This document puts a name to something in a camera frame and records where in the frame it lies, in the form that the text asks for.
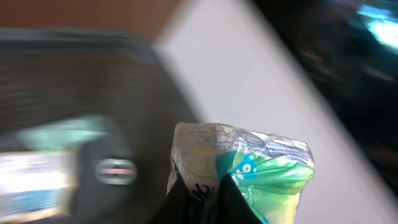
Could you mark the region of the large white wet-wipes pack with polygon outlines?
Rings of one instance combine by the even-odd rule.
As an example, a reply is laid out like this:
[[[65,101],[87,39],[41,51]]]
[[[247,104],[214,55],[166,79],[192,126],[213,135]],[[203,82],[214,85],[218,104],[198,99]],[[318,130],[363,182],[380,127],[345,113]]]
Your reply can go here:
[[[77,168],[75,152],[2,153],[1,223],[69,215]]]

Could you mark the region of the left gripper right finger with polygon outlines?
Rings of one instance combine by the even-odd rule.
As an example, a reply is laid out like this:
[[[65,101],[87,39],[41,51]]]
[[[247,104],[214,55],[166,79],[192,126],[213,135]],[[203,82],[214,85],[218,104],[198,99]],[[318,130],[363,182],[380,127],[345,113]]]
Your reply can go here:
[[[217,224],[262,224],[255,216],[230,174],[220,185]]]

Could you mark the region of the green Kleenex tissue pack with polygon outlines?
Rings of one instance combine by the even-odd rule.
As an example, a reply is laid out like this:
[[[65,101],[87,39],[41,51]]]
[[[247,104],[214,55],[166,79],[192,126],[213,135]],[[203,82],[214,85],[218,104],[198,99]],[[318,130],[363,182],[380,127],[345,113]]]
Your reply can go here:
[[[178,123],[170,161],[168,186],[178,179],[187,186],[193,223],[215,223],[227,178],[255,220],[293,223],[302,190],[315,175],[305,142],[220,123]]]

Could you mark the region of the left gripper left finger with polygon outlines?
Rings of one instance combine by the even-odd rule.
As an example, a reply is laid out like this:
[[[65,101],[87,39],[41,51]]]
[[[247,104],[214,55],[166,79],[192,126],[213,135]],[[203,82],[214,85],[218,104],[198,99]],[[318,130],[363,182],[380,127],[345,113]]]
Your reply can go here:
[[[178,178],[148,224],[189,224],[191,199],[184,181]]]

